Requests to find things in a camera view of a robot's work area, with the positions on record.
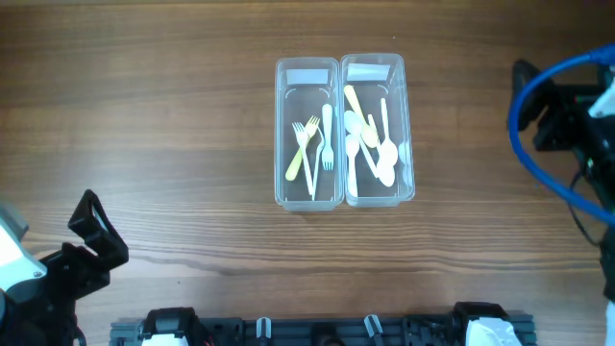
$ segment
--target wood grain tabletop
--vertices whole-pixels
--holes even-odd
[[[513,62],[608,43],[612,2],[129,3],[0,9],[0,191],[31,224],[25,246],[83,243],[66,223],[91,188],[130,247],[78,302],[90,344],[163,307],[360,317],[466,300],[534,314],[540,345],[603,343],[599,254],[516,160],[505,119]],[[364,52],[405,60],[416,196],[284,211],[276,61]],[[568,182],[572,155],[534,153],[533,132],[535,159]]]

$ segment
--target plastic fork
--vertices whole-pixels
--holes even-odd
[[[318,183],[318,166],[320,165],[320,153],[323,151],[325,147],[325,138],[323,137],[322,131],[318,128],[318,133],[320,134],[320,144],[318,144],[318,148],[316,148],[316,166],[314,167],[314,183],[312,184],[314,188],[314,194],[311,195],[311,200],[313,201],[316,197],[316,187]]]
[[[306,147],[308,146],[309,134],[306,132],[306,128],[304,128],[304,124],[302,123],[292,123],[292,128],[295,130],[295,135],[297,136],[297,143],[301,148],[301,153],[304,158],[304,171],[306,172],[306,183],[307,183],[307,191],[309,195],[312,196],[314,194],[314,188],[311,185],[311,173],[309,172],[309,161],[308,161],[308,153],[306,152]]]
[[[316,129],[318,128],[319,123],[320,118],[316,116],[312,116],[306,123],[306,131],[310,138],[316,134]],[[297,173],[299,173],[299,167],[301,166],[301,156],[301,149],[299,149],[297,150],[295,157],[292,158],[288,169],[286,169],[286,174],[284,176],[289,182],[292,182],[295,178],[297,178]]]
[[[326,147],[323,151],[323,168],[333,170],[333,149],[331,148],[331,125],[333,109],[330,104],[323,106],[323,126],[325,127]]]

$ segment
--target yellow fork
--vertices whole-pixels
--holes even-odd
[[[306,132],[309,135],[309,139],[311,139],[314,136],[314,134],[316,134],[316,131],[318,131],[319,123],[320,123],[320,118],[316,116],[312,116],[307,122]],[[295,180],[295,178],[297,178],[297,172],[299,172],[299,168],[301,167],[302,159],[303,158],[301,154],[301,148],[299,148],[297,150],[297,154],[295,154],[295,157],[290,162],[288,169],[286,169],[285,177],[288,181],[292,182]]]

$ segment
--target plastic container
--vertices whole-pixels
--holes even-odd
[[[390,139],[398,146],[399,159],[395,164],[395,183],[387,187],[374,178],[367,160],[359,150],[356,156],[357,191],[353,196],[346,190],[346,201],[353,207],[395,207],[414,197],[414,170],[410,139],[410,114],[407,103],[404,60],[397,54],[353,54],[342,61],[341,86],[352,85],[364,116],[373,114],[380,141],[384,139],[381,117],[381,98],[386,100]],[[350,103],[343,97],[340,114],[351,111]],[[378,161],[376,149],[370,149],[374,162]],[[344,177],[348,160],[343,161]]]
[[[340,141],[344,128],[338,112],[342,96],[339,86],[339,63],[333,58],[290,58],[277,63],[275,193],[276,201],[286,210],[328,211],[344,199],[342,172],[346,155]],[[334,163],[333,170],[326,171],[321,158],[315,200],[312,201],[304,167],[300,167],[292,181],[285,177],[285,172],[299,150],[292,123],[300,122],[305,126],[315,115],[321,119],[319,127],[323,130],[322,108],[325,104],[332,106]],[[321,137],[316,132],[307,146],[312,178],[320,141]]]

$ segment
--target blue tube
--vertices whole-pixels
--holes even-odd
[[[528,95],[530,95],[536,87],[552,77],[554,74],[583,63],[597,62],[597,60],[599,59],[596,59],[593,53],[579,55],[564,62],[558,63],[531,80],[521,90],[510,107],[510,112],[508,114],[508,137],[510,138],[512,150],[517,155],[517,158],[519,158],[519,161],[540,183],[544,184],[571,205],[595,216],[610,226],[615,226],[615,215],[613,215],[610,211],[604,210],[600,206],[587,201],[578,193],[575,193],[568,187],[554,180],[549,174],[547,174],[547,172],[540,169],[540,167],[536,165],[536,163],[529,157],[528,153],[523,150],[523,146],[519,140],[519,114],[521,113],[521,108],[523,107],[524,101]]]

